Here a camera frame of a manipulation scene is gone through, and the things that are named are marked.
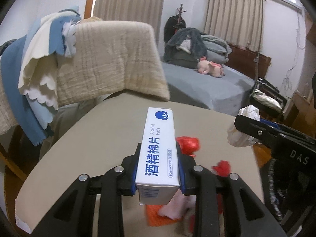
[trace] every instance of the white cable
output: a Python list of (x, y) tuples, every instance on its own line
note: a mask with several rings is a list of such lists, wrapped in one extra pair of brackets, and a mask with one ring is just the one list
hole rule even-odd
[(285, 78), (283, 79), (282, 82), (282, 87), (284, 87), (285, 92), (287, 93), (289, 90), (292, 90), (292, 82), (290, 80), (290, 75), (292, 74), (293, 69), (297, 65), (297, 60), (298, 56), (300, 53), (300, 50), (304, 50), (306, 46), (301, 47), (301, 25), (300, 25), (300, 18), (299, 18), (299, 13), (297, 12), (297, 22), (298, 22), (298, 28), (296, 30), (296, 52), (295, 52), (295, 57), (293, 61), (293, 66), (286, 72)]

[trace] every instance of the bed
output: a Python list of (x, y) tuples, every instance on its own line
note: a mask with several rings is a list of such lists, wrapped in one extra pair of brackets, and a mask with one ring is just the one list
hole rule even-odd
[[(234, 46), (231, 48), (233, 52), (224, 65), (226, 75), (222, 78), (163, 62), (170, 100), (236, 116), (240, 108), (247, 106), (255, 83), (253, 59), (256, 53)], [(259, 77), (264, 78), (270, 62), (270, 57), (260, 55)]]

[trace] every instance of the wooden chair leg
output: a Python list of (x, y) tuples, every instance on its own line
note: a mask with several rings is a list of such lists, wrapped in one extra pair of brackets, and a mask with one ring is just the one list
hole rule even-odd
[[(18, 149), (23, 131), (20, 126), (17, 126), (13, 132), (12, 139), (10, 141), (9, 150)], [(27, 175), (15, 164), (15, 162), (8, 156), (8, 153), (0, 144), (0, 159), (4, 161), (4, 164), (23, 182), (26, 180)]]

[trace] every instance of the pink stuffed toy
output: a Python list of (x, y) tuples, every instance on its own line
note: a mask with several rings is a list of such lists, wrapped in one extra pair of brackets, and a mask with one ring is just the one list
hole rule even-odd
[(210, 74), (213, 77), (220, 77), (225, 75), (222, 65), (212, 61), (199, 61), (197, 68), (198, 72), (201, 74)]

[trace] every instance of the curtain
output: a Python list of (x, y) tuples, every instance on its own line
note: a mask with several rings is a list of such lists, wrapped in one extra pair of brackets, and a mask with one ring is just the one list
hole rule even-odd
[(227, 42), (260, 49), (264, 0), (209, 0), (204, 32)]
[(103, 20), (139, 21), (159, 34), (163, 0), (96, 0), (93, 16)]

